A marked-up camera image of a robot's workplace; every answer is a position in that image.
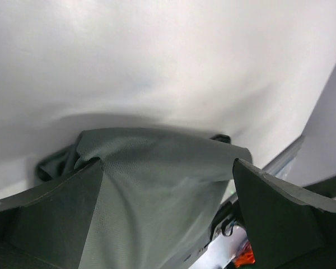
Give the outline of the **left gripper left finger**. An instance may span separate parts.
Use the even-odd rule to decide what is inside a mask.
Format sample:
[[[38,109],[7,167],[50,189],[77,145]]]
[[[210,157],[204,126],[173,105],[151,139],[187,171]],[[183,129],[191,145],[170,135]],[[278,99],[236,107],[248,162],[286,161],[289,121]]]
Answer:
[[[0,268],[78,268],[102,182],[100,161],[0,200]]]

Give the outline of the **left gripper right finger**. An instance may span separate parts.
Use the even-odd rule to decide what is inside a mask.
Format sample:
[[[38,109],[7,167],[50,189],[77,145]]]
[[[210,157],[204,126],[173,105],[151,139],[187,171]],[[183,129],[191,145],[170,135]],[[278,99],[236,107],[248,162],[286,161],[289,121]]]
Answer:
[[[257,268],[336,268],[336,200],[236,159],[238,202]]]

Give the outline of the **grey t shirt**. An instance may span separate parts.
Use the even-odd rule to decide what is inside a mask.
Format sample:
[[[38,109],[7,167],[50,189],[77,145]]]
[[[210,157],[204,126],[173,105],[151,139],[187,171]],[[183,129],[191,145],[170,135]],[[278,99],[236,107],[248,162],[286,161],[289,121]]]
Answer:
[[[52,180],[99,159],[102,184],[80,268],[162,268],[208,230],[248,149],[149,128],[83,131],[37,164]]]

